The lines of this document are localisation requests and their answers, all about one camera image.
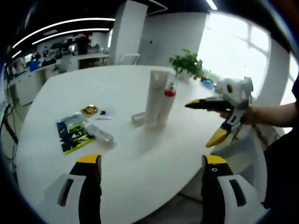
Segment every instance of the white chair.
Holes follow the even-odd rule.
[[[121,65],[136,64],[140,54],[123,54],[120,60]]]
[[[59,68],[58,68],[58,73],[62,74],[62,73],[67,72],[67,69],[69,67],[70,62],[71,62],[71,55],[70,54],[69,55],[63,55],[62,58],[61,58]]]

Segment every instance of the chair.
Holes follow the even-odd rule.
[[[123,54],[119,64],[130,65],[136,64],[140,54]]]

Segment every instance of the gold wrapper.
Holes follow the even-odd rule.
[[[91,117],[92,115],[96,114],[96,112],[98,112],[98,108],[93,105],[93,104],[90,104],[88,105],[87,107],[83,108],[81,110],[81,112],[87,117]]]

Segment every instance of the round table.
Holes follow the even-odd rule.
[[[145,110],[151,70],[157,66],[106,66],[50,78],[24,120],[16,154],[21,192],[33,208],[44,190],[76,160],[102,154],[102,223],[129,224],[152,213],[174,197],[201,167],[211,149],[208,139],[223,120],[217,113],[185,108],[193,99],[213,93],[199,81],[180,81],[167,125],[136,128],[131,115]],[[61,149],[56,122],[89,104],[115,110],[113,120],[89,120],[111,133],[115,147],[106,151],[94,141],[69,155]]]

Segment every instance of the human arm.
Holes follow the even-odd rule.
[[[227,118],[228,112],[221,112],[220,116]],[[295,103],[281,106],[249,105],[246,111],[245,124],[264,124],[277,127],[291,127],[298,116]]]

